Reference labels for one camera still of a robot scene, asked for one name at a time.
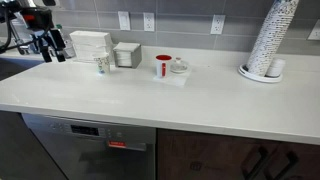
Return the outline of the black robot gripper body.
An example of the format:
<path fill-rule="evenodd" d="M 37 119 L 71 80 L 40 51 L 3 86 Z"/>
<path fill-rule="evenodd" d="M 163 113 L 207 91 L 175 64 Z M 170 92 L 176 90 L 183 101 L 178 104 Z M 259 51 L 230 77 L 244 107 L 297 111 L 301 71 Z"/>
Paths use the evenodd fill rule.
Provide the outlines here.
<path fill-rule="evenodd" d="M 52 11 L 47 7 L 28 7 L 21 10 L 20 14 L 28 30 L 34 32 L 42 30 L 40 37 L 44 37 L 54 27 Z"/>

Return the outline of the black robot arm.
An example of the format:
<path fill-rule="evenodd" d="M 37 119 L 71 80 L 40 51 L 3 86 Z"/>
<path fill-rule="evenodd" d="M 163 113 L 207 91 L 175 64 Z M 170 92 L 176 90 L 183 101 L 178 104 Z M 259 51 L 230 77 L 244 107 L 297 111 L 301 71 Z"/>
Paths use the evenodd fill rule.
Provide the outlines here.
<path fill-rule="evenodd" d="M 17 49 L 24 55 L 27 47 L 34 45 L 46 63 L 52 61 L 49 49 L 54 51 L 58 62 L 64 62 L 66 45 L 52 19 L 52 9 L 60 6 L 60 0 L 1 0 L 0 22 L 7 27 L 7 40 L 0 46 L 0 53 Z M 17 15 L 22 18 L 26 29 L 34 32 L 30 41 L 24 42 L 16 32 L 12 21 Z"/>

